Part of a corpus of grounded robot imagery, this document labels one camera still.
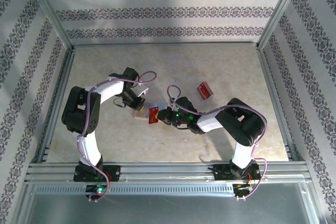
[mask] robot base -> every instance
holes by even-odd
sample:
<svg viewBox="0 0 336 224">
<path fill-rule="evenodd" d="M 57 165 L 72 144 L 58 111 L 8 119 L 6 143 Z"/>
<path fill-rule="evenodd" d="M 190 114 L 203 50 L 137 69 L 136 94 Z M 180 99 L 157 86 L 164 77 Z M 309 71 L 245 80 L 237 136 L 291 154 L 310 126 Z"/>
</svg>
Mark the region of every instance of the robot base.
<svg viewBox="0 0 336 224">
<path fill-rule="evenodd" d="M 214 173 L 215 180 L 259 180 L 260 170 L 258 164 L 250 163 L 244 170 L 230 164 L 216 164 L 209 168 Z"/>
<path fill-rule="evenodd" d="M 120 177 L 120 165 L 102 165 L 102 158 L 97 164 L 97 167 L 102 170 L 109 181 L 118 182 Z M 106 182 L 106 179 L 91 166 L 79 162 L 75 168 L 74 182 Z"/>
</svg>

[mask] floral striped wallpaper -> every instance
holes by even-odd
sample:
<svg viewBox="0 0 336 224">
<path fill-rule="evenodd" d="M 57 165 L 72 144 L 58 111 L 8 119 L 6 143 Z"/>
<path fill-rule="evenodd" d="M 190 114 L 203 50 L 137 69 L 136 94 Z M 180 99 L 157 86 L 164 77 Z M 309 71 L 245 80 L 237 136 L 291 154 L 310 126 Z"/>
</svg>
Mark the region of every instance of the floral striped wallpaper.
<svg viewBox="0 0 336 224">
<path fill-rule="evenodd" d="M 66 52 L 37 0 L 0 0 L 0 223 L 10 223 Z"/>
<path fill-rule="evenodd" d="M 264 53 L 297 151 L 336 223 L 336 0 L 291 0 Z"/>
<path fill-rule="evenodd" d="M 257 42 L 278 0 L 50 0 L 74 45 Z"/>
</svg>

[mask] wire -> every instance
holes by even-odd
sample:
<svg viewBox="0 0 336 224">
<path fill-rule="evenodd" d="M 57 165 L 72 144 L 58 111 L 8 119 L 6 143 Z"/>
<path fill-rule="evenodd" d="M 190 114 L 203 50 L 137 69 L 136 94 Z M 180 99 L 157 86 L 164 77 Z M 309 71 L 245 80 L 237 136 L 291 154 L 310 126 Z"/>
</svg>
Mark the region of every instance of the wire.
<svg viewBox="0 0 336 224">
<path fill-rule="evenodd" d="M 148 73 L 153 73 L 154 74 L 154 78 L 152 78 L 151 80 L 149 81 L 141 81 L 141 78 L 148 74 Z M 110 180 L 109 178 L 107 177 L 107 175 L 100 169 L 98 169 L 97 167 L 95 167 L 86 157 L 85 157 L 85 154 L 84 152 L 82 151 L 81 149 L 81 137 L 83 137 L 88 129 L 88 125 L 89 125 L 89 119 L 90 119 L 90 97 L 91 97 L 91 93 L 94 92 L 95 89 L 97 89 L 99 86 L 105 84 L 105 83 L 109 83 L 109 82 L 112 82 L 112 81 L 127 81 L 127 82 L 132 82 L 132 83 L 149 83 L 151 81 L 154 81 L 157 77 L 157 74 L 154 72 L 154 71 L 147 71 L 145 73 L 143 73 L 139 78 L 138 78 L 138 81 L 131 81 L 131 80 L 127 80 L 127 79 L 123 79 L 123 78 L 114 78 L 114 79 L 108 79 L 108 80 L 105 80 L 105 81 L 102 81 L 102 82 L 99 82 L 98 84 L 96 84 L 95 86 L 93 86 L 89 92 L 88 92 L 88 98 L 87 98 L 87 102 L 86 102 L 86 120 L 85 120 L 85 125 L 84 125 L 84 129 L 83 129 L 83 132 L 77 136 L 77 148 L 78 148 L 78 151 L 80 153 L 80 155 L 84 158 L 84 160 L 93 168 L 95 169 L 97 172 L 99 172 L 101 175 L 103 175 L 103 177 L 106 179 L 106 183 L 107 183 L 107 186 L 106 186 L 106 190 L 105 192 L 100 195 L 100 194 L 97 194 L 97 193 L 92 193 L 90 194 L 89 196 L 89 200 L 91 201 L 91 197 L 93 195 L 97 195 L 97 196 L 100 196 L 98 199 L 94 200 L 95 202 L 98 202 L 100 199 L 102 199 L 105 194 L 110 190 Z"/>
<path fill-rule="evenodd" d="M 265 169 L 264 169 L 264 172 L 262 174 L 262 176 L 260 177 L 260 180 L 258 181 L 257 185 L 255 186 L 255 188 L 253 188 L 250 193 L 244 197 L 237 197 L 237 199 L 243 199 L 245 200 L 246 198 L 250 197 L 252 194 L 255 193 L 255 191 L 258 189 L 258 187 L 260 186 L 261 184 L 261 181 L 263 180 L 265 174 L 266 174 L 266 171 L 267 171 L 267 161 L 266 159 L 262 158 L 262 157 L 257 157 L 257 158 L 254 158 L 255 161 L 263 161 L 265 163 Z"/>
<path fill-rule="evenodd" d="M 139 74 L 137 75 L 137 81 L 139 80 L 140 76 Z M 131 88 L 135 88 L 138 84 L 136 83 L 134 86 L 131 86 Z"/>
<path fill-rule="evenodd" d="M 120 97 L 115 98 L 115 99 L 113 100 L 113 104 L 116 105 L 116 106 L 118 106 L 118 107 L 121 107 L 121 108 L 123 108 L 123 109 L 126 108 L 126 104 L 125 104 L 124 106 L 122 106 L 122 105 L 120 105 L 120 104 L 116 104 L 116 103 L 115 103 L 115 100 L 117 100 L 117 99 L 119 99 L 119 98 L 120 98 Z"/>
<path fill-rule="evenodd" d="M 263 130 L 263 132 L 261 133 L 261 135 L 260 135 L 260 137 L 258 138 L 258 140 L 254 143 L 254 146 L 253 146 L 253 149 L 252 149 L 252 152 L 251 152 L 251 158 L 254 159 L 255 161 L 258 161 L 258 160 L 263 161 L 263 162 L 265 163 L 265 169 L 264 169 L 264 172 L 263 172 L 262 176 L 260 177 L 260 180 L 259 180 L 259 182 L 257 183 L 256 187 L 253 188 L 252 191 L 251 191 L 247 196 L 244 196 L 244 197 L 237 197 L 237 199 L 244 199 L 244 200 L 245 200 L 246 198 L 248 198 L 249 196 L 251 196 L 251 195 L 256 191 L 256 189 L 259 187 L 259 185 L 260 185 L 261 181 L 263 180 L 263 178 L 264 178 L 264 176 L 265 176 L 265 174 L 266 174 L 266 171 L 267 171 L 267 161 L 266 161 L 266 159 L 264 159 L 264 158 L 254 158 L 254 157 L 253 157 L 254 152 L 255 152 L 255 150 L 256 150 L 256 147 L 258 146 L 258 143 L 264 138 L 265 134 L 266 134 L 267 131 L 268 131 L 268 129 L 267 129 L 267 120 L 266 120 L 266 118 L 265 118 L 259 111 L 256 111 L 255 109 L 253 109 L 253 108 L 251 108 L 251 107 L 249 107 L 249 106 L 244 106 L 244 105 L 239 105 L 239 104 L 227 104 L 227 105 L 224 105 L 224 106 L 222 106 L 222 107 L 219 107 L 218 109 L 214 109 L 214 110 L 211 110 L 211 111 L 206 112 L 206 113 L 204 113 L 204 112 L 195 112 L 195 111 L 192 111 L 192 110 L 188 110 L 187 108 L 184 108 L 184 107 L 180 106 L 180 105 L 175 101 L 175 99 L 172 98 L 172 96 L 171 96 L 170 93 L 169 93 L 169 89 L 170 89 L 171 87 L 174 87 L 174 88 L 177 88 L 177 89 L 178 89 L 178 92 L 179 92 L 179 93 L 178 93 L 177 98 L 181 95 L 181 89 L 180 89 L 178 86 L 176 86 L 176 85 L 170 85 L 170 86 L 168 86 L 168 88 L 167 88 L 167 95 L 168 95 L 168 97 L 169 97 L 169 100 L 170 100 L 172 103 L 174 103 L 177 107 L 179 107 L 181 110 L 184 110 L 184 111 L 189 112 L 189 113 L 191 113 L 191 114 L 194 114 L 194 115 L 209 115 L 209 114 L 212 114 L 212 113 L 214 113 L 214 112 L 216 112 L 216 111 L 221 111 L 221 110 L 224 110 L 224 109 L 227 109 L 227 108 L 240 108 L 240 109 L 245 109 L 245 110 L 252 111 L 252 112 L 255 113 L 257 116 L 260 117 L 260 119 L 262 120 L 262 122 L 263 122 L 263 124 L 264 124 L 264 130 Z"/>
</svg>

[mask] robotic arm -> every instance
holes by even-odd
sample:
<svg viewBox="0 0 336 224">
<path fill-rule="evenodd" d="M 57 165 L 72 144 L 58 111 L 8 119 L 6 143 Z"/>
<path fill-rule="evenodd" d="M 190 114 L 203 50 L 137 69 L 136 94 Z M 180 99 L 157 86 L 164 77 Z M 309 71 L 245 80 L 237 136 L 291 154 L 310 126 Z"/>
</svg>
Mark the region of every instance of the robotic arm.
<svg viewBox="0 0 336 224">
<path fill-rule="evenodd" d="M 113 73 L 96 86 L 73 87 L 71 89 L 61 119 L 77 139 L 77 146 L 81 154 L 79 165 L 76 166 L 74 181 L 101 182 L 105 178 L 107 181 L 106 191 L 109 188 L 109 181 L 118 181 L 120 166 L 117 168 L 115 168 L 116 166 L 103 167 L 103 158 L 97 147 L 95 129 L 99 121 L 100 104 L 116 96 L 122 98 L 124 106 L 140 111 L 145 100 L 141 95 L 149 90 L 143 84 L 152 81 L 140 81 L 142 76 L 139 76 L 134 69 L 126 68 L 123 74 Z M 254 145 L 259 141 L 258 138 L 261 139 L 266 130 L 266 119 L 260 113 L 237 98 L 231 99 L 226 106 L 208 113 L 197 112 L 187 97 L 180 97 L 176 101 L 170 97 L 170 100 L 177 106 L 177 110 L 174 111 L 173 106 L 170 106 L 159 111 L 157 117 L 165 124 L 173 125 L 178 129 L 189 129 L 194 134 L 204 134 L 223 127 L 236 140 L 235 152 L 230 160 L 229 168 L 216 168 L 215 165 L 214 168 L 209 168 L 214 172 L 215 179 L 216 174 L 221 180 L 232 180 L 245 179 L 247 175 L 259 173 L 251 156 Z M 181 124 L 185 124 L 186 127 L 180 128 Z M 116 180 L 111 178 L 111 174 L 117 176 Z"/>
<path fill-rule="evenodd" d="M 161 110 L 158 119 L 167 125 L 179 128 L 186 124 L 195 134 L 204 134 L 214 129 L 225 128 L 226 131 L 236 140 L 235 151 L 230 160 L 230 173 L 235 179 L 241 179 L 247 175 L 247 170 L 252 163 L 252 151 L 258 137 L 265 130 L 262 119 L 254 112 L 239 108 L 249 106 L 237 98 L 233 98 L 227 105 L 231 108 L 218 110 L 210 114 L 200 115 L 193 107 L 187 97 L 180 97 L 176 100 L 177 111 L 171 107 Z"/>
<path fill-rule="evenodd" d="M 139 78 L 138 73 L 131 68 L 126 68 L 123 74 L 110 74 L 106 82 L 97 87 L 90 96 L 90 108 L 87 108 L 87 98 L 92 87 L 80 88 L 73 87 L 70 91 L 64 112 L 62 114 L 62 123 L 76 137 L 82 155 L 80 156 L 79 165 L 86 177 L 98 177 L 102 175 L 91 167 L 103 169 L 103 159 L 98 150 L 95 129 L 99 121 L 100 105 L 107 99 L 116 96 L 121 97 L 125 106 L 134 110 L 141 110 L 145 99 L 141 97 L 149 88 L 139 83 L 136 87 L 132 87 L 133 82 L 127 81 L 111 81 L 113 79 L 123 79 L 135 81 Z M 89 118 L 87 118 L 87 109 L 90 110 Z M 85 124 L 88 124 L 86 132 L 83 133 Z"/>
</svg>

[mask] mounting plate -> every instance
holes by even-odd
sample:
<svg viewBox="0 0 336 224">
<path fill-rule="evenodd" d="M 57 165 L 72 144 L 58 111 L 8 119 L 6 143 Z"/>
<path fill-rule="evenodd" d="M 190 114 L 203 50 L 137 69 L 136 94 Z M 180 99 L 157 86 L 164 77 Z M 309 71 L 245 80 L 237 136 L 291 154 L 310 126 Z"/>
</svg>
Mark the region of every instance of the mounting plate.
<svg viewBox="0 0 336 224">
<path fill-rule="evenodd" d="M 229 164 L 215 164 L 213 165 L 213 172 L 215 180 L 236 180 L 231 171 Z M 246 175 L 241 178 L 241 180 L 250 180 L 248 174 L 255 180 L 259 180 L 260 169 L 258 164 L 251 164 L 246 171 Z"/>
<path fill-rule="evenodd" d="M 104 165 L 103 172 L 107 174 L 107 177 L 111 182 L 118 182 L 120 177 L 120 165 Z M 99 178 L 94 176 L 88 176 L 80 165 L 77 165 L 74 173 L 75 182 L 105 182 L 105 178 Z"/>
</svg>

